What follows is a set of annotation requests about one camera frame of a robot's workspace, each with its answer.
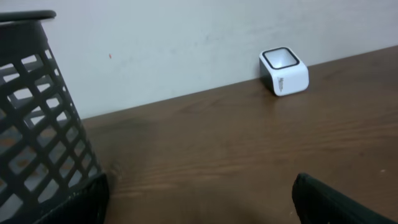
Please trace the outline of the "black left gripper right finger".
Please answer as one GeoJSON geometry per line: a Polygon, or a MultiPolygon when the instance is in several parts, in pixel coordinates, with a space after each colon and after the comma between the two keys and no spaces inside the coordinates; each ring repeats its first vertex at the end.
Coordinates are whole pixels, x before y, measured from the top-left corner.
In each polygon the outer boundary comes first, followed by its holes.
{"type": "Polygon", "coordinates": [[[301,223],[397,224],[306,173],[299,173],[292,200],[301,223]]]}

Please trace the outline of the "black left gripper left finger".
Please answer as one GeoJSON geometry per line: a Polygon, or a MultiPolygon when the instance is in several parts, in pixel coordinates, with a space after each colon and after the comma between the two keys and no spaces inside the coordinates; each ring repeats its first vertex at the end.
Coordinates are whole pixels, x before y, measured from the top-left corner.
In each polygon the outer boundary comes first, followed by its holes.
{"type": "Polygon", "coordinates": [[[103,224],[108,202],[107,176],[96,174],[61,203],[39,215],[34,224],[103,224]]]}

